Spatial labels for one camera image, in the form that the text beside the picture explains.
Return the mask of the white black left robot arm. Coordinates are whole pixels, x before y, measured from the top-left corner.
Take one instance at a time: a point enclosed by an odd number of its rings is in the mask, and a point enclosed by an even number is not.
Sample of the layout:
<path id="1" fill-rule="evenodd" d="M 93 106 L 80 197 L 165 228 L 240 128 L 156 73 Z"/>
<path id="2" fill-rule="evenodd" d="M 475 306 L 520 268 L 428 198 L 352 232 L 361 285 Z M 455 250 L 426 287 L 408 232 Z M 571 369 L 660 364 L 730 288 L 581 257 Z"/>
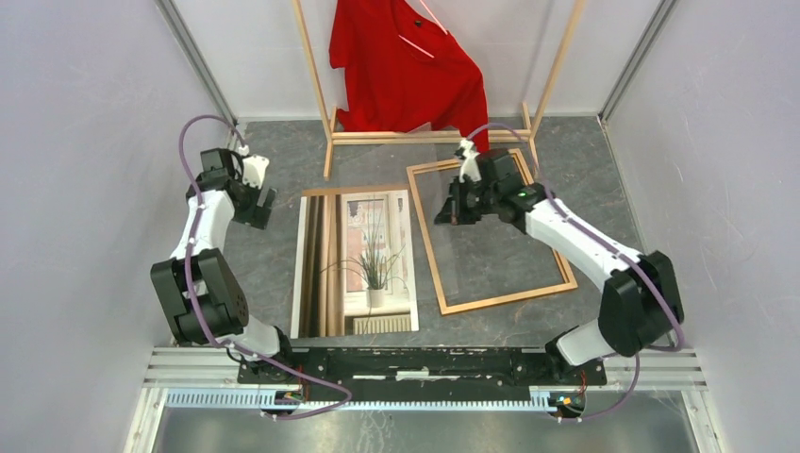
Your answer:
<path id="1" fill-rule="evenodd" d="M 224 257 L 231 223 L 265 229 L 276 191 L 263 187 L 267 158 L 215 148 L 202 152 L 202 170 L 186 192 L 189 209 L 180 241 L 150 278 L 175 342 L 216 346 L 240 357 L 273 384 L 289 382 L 296 359 L 280 328 L 257 320 Z"/>

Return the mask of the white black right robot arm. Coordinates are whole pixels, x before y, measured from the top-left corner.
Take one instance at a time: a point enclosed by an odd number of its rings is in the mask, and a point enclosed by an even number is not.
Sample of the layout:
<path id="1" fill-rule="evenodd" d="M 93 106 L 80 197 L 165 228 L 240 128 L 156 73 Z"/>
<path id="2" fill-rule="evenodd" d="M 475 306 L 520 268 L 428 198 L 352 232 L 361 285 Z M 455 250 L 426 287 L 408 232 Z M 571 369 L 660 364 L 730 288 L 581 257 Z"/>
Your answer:
<path id="1" fill-rule="evenodd" d="M 672 331 L 684 320 L 671 260 L 645 255 L 612 240 L 569 210 L 541 183 L 527 184 L 508 150 L 475 150 L 462 140 L 455 152 L 458 175 L 436 224 L 473 225 L 494 215 L 526 236 L 545 243 L 575 265 L 599 290 L 597 317 L 559 334 L 545 346 L 544 370 L 557 385 L 578 378 L 583 365 L 611 355 L 627 358 Z"/>

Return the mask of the plant photo print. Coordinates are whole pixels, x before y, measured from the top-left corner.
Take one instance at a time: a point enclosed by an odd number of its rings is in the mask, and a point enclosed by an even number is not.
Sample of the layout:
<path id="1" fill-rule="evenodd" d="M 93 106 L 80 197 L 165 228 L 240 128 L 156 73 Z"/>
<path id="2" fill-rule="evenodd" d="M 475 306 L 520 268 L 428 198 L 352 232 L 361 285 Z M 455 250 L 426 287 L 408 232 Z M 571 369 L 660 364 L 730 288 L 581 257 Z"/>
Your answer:
<path id="1" fill-rule="evenodd" d="M 291 338 L 418 330 L 409 208 L 403 184 L 303 192 Z"/>

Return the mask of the brown wooden picture frame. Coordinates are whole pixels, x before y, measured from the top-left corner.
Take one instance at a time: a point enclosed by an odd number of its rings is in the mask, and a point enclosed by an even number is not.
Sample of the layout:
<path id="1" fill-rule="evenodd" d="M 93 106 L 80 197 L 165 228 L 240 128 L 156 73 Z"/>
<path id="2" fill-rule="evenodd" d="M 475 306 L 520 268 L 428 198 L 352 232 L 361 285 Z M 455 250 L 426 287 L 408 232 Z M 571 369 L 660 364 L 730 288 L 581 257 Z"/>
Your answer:
<path id="1" fill-rule="evenodd" d="M 413 205 L 416 211 L 418 224 L 420 226 L 423 244 L 425 247 L 425 256 L 427 258 L 430 274 L 432 277 L 434 294 L 438 303 L 438 308 L 442 316 L 461 314 L 468 311 L 483 310 L 487 308 L 498 307 L 510 303 L 525 301 L 527 299 L 540 298 L 554 294 L 562 294 L 575 290 L 578 285 L 575 279 L 575 274 L 571 264 L 567 259 L 557 252 L 555 249 L 550 250 L 550 255 L 553 258 L 553 263 L 557 266 L 560 282 L 558 284 L 538 286 L 524 291 L 508 292 L 499 294 L 493 297 L 485 297 L 476 299 L 474 301 L 466 301 L 464 303 L 451 304 L 447 300 L 445 292 L 444 281 L 442 280 L 442 272 L 437 263 L 437 257 L 434 248 L 434 241 L 431 235 L 431 220 L 432 216 L 425 212 L 424 201 L 420 193 L 417 177 L 427 174 L 440 173 L 444 171 L 455 170 L 458 167 L 458 162 L 455 159 L 440 160 L 429 163 L 420 163 L 410 165 L 407 168 L 408 185 L 413 199 Z"/>

